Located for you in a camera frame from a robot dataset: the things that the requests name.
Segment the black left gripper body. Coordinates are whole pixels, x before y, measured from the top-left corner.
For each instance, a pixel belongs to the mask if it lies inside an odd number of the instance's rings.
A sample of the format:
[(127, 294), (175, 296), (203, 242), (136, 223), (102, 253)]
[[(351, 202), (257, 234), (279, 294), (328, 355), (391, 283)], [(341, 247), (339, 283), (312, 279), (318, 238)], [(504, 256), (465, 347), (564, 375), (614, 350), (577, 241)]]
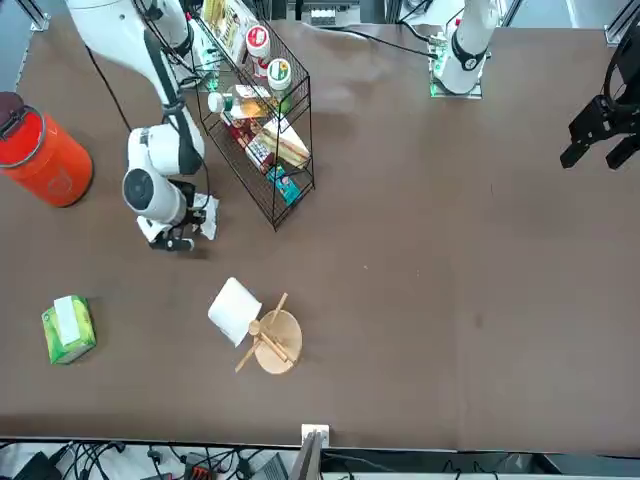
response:
[(602, 137), (639, 133), (639, 84), (626, 84), (624, 92), (613, 98), (605, 92), (596, 96)]

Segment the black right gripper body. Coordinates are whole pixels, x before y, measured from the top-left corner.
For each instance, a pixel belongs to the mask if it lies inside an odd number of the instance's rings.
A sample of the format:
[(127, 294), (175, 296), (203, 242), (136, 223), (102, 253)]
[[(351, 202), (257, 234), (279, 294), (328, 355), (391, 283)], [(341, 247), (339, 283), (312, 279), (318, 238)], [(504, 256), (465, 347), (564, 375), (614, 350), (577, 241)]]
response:
[(185, 181), (171, 182), (171, 213), (186, 214), (194, 207), (195, 185)]

